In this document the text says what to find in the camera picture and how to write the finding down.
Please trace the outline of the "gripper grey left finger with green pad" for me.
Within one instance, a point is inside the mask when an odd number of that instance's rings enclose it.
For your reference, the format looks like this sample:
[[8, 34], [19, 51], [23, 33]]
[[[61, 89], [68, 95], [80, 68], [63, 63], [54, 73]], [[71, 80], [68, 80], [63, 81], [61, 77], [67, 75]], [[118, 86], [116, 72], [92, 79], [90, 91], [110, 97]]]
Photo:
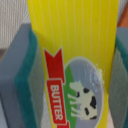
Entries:
[[8, 128], [40, 128], [43, 64], [38, 39], [22, 24], [0, 62], [0, 99]]

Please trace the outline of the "gripper grey right finger with green pad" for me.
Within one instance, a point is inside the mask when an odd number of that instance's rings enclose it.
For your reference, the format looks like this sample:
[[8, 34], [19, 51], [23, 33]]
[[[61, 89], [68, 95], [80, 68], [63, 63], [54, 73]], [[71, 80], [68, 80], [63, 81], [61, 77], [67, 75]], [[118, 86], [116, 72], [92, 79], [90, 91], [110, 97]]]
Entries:
[[114, 128], [128, 128], [128, 28], [126, 27], [117, 28], [109, 107]]

